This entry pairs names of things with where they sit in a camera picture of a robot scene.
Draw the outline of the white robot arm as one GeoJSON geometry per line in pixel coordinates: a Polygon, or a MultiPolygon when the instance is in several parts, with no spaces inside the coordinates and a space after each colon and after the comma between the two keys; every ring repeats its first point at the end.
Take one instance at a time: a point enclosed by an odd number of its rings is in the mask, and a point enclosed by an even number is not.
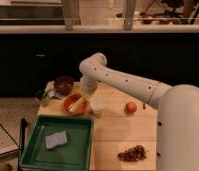
{"type": "Polygon", "coordinates": [[[168,84],[107,67],[102,53],[79,64],[81,89],[106,83],[158,111],[156,171],[199,171],[199,87],[168,84]]]}

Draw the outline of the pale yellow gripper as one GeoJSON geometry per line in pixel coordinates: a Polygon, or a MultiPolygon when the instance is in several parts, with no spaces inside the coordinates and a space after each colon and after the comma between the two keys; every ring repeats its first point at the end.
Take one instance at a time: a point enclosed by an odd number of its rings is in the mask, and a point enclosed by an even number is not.
{"type": "Polygon", "coordinates": [[[96,82],[89,82],[84,78],[80,80],[80,91],[85,99],[89,99],[94,94],[96,89],[97,89],[96,82]]]}

